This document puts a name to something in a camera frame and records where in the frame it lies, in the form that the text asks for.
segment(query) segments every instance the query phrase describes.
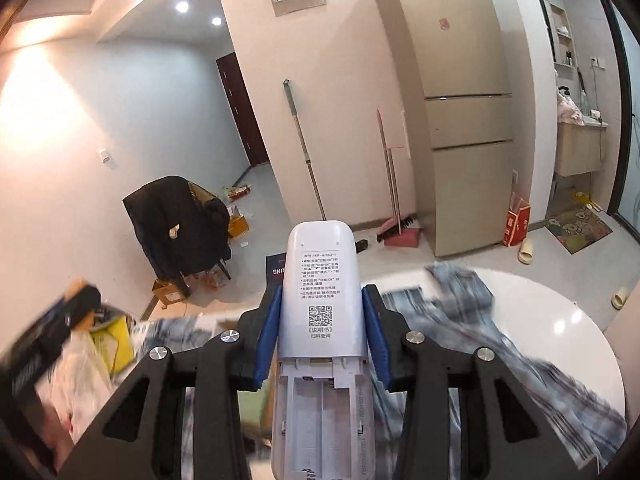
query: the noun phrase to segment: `tile floor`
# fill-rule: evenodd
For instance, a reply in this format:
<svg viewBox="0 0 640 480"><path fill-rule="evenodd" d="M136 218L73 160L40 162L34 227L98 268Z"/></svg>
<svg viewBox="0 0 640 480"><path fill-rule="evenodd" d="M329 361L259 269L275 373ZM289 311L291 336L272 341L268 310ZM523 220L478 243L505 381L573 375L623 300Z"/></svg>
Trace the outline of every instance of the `tile floor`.
<svg viewBox="0 0 640 480"><path fill-rule="evenodd" d="M232 243L233 257L227 267L233 280L216 293L197 290L186 303L175 303L165 310L156 306L151 319L239 311L258 305L266 286L264 258L286 250L292 225L268 164L251 170L244 184L250 184L252 192L237 204L247 216L250 230ZM517 248L500 245L448 259L469 267L512 272L542 283L576 301L604 330L616 315L610 305L612 295L621 286L633 289L640 278L640 245L613 218L604 213L600 216L613 232L575 254L569 254L542 228L529 234L534 243L530 266L517 260ZM363 281L415 269L436 259L425 239L418 249L403 249L378 244L375 230L357 232L356 240L362 238L369 240L369 249L358 255ZM242 242L248 245L241 247Z"/></svg>

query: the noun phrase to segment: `brown door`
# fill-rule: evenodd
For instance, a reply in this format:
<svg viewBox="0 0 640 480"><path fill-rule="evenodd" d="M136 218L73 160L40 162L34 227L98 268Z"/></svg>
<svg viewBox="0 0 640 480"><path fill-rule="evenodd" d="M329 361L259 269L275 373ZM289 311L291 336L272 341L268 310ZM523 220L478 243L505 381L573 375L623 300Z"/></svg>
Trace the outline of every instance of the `brown door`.
<svg viewBox="0 0 640 480"><path fill-rule="evenodd" d="M253 167L268 162L269 155L262 141L258 121L255 120L254 108L244 86L236 53L221 57L216 62L249 164Z"/></svg>

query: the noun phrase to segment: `table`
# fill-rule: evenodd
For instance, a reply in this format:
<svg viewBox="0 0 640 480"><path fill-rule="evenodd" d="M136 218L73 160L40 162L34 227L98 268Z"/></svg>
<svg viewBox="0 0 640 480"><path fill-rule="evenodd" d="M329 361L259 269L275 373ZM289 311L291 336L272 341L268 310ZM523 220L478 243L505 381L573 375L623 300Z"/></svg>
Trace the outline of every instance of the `table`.
<svg viewBox="0 0 640 480"><path fill-rule="evenodd" d="M491 269L473 269L495 297L494 322L518 350L555 364L625 414L622 375L613 350L597 325L575 303L527 278ZM425 298L441 291L420 268L366 280L381 294L419 286Z"/></svg>

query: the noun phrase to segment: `floral door mat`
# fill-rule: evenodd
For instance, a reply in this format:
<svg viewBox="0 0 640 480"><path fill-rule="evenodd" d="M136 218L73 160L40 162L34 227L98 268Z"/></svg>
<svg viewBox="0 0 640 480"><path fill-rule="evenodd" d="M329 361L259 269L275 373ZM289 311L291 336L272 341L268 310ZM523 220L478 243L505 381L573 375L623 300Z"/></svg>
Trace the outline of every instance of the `floral door mat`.
<svg viewBox="0 0 640 480"><path fill-rule="evenodd" d="M586 207L551 217L546 228L571 254L611 233L609 226Z"/></svg>

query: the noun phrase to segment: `pink dustpan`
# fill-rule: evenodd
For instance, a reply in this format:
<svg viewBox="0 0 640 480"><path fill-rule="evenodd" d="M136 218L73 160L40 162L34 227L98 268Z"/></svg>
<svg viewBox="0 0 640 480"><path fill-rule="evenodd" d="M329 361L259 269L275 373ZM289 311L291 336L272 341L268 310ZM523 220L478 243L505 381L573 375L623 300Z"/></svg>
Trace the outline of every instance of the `pink dustpan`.
<svg viewBox="0 0 640 480"><path fill-rule="evenodd" d="M385 246L388 247L411 247L417 248L420 245L420 228L407 227L402 229L402 233L385 239Z"/></svg>

